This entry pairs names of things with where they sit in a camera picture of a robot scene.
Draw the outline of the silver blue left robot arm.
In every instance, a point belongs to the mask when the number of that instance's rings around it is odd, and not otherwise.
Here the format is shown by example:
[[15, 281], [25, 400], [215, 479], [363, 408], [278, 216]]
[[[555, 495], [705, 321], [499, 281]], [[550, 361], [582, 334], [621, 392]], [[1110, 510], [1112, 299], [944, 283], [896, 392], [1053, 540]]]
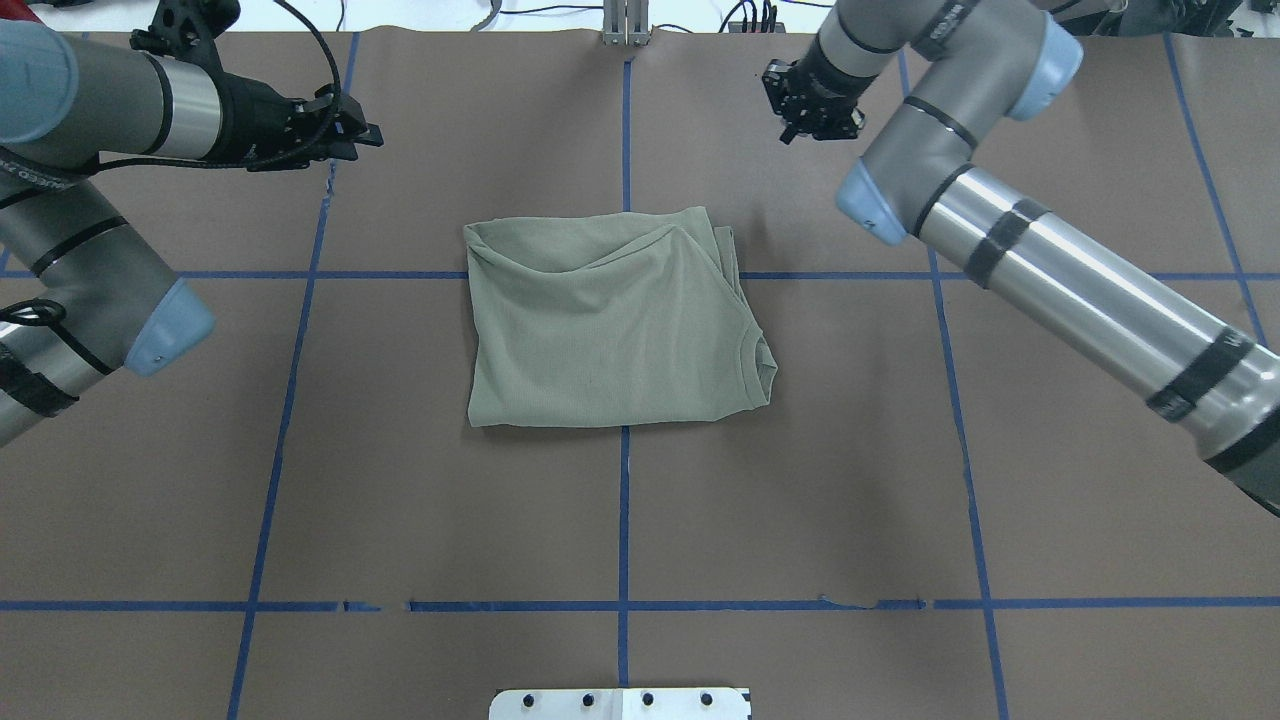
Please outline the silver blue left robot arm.
[[301, 170], [353, 161], [381, 131], [342, 86], [312, 97], [228, 72], [237, 1], [160, 1], [128, 47], [3, 12], [3, 247], [42, 292], [3, 309], [3, 442], [73, 407], [118, 369], [152, 375], [212, 332], [200, 296], [93, 186], [129, 167]]

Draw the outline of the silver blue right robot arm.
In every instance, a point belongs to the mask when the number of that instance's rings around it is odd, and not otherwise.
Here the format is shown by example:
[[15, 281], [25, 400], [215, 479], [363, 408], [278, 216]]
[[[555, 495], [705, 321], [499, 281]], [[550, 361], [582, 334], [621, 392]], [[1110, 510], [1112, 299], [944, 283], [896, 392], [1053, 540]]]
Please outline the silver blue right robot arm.
[[1004, 118], [1071, 82], [1082, 45], [1028, 1], [837, 1], [805, 55], [762, 83], [797, 136], [851, 140], [861, 95], [909, 47], [929, 63], [835, 201], [887, 245], [914, 237], [1185, 429], [1270, 512], [1279, 500], [1277, 356], [974, 164]]

